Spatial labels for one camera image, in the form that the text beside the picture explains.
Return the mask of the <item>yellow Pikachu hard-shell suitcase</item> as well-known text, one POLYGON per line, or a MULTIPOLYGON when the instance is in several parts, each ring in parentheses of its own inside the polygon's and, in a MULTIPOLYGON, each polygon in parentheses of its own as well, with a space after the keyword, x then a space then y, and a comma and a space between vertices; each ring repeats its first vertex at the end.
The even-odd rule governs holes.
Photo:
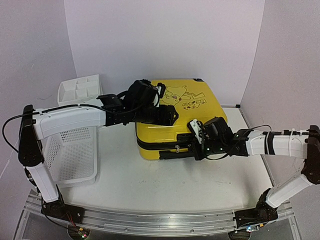
POLYGON ((217 141, 224 149, 233 137, 228 118, 209 85, 200 78, 158 79, 152 85, 166 86, 161 105, 172 105, 179 118, 172 126, 136 123, 135 133, 140 155, 146 160, 159 160, 159 151, 187 149, 196 141, 187 124, 193 119, 203 123, 205 141, 217 141))

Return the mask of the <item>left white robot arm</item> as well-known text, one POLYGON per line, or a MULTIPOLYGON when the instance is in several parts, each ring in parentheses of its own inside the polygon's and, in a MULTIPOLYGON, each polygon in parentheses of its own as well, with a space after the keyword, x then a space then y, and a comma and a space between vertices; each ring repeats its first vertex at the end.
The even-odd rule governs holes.
POLYGON ((41 194, 41 213, 49 220, 59 219, 72 225, 83 221, 82 207, 66 204, 45 165, 41 140, 60 132, 86 127, 109 127, 129 123, 173 126, 179 114, 173 105, 163 105, 166 86, 153 86, 149 80, 136 80, 119 94, 97 97, 98 104, 77 103, 48 109, 26 105, 23 113, 5 121, 21 119, 18 147, 14 149, 27 179, 41 194))

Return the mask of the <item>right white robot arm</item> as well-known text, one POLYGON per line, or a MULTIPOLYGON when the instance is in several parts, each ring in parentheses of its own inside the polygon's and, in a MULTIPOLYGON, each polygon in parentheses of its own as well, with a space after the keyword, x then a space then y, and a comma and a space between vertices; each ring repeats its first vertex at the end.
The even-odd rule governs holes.
POLYGON ((187 124, 193 137, 188 150, 161 150, 161 160, 194 157, 195 160, 256 155, 288 156, 304 160, 301 170, 290 179, 265 190, 256 206, 234 213, 236 229, 251 232, 278 219, 278 207, 305 188, 320 183, 320 129, 311 125, 307 130, 259 131, 257 127, 232 132, 223 117, 206 123, 194 119, 187 124))

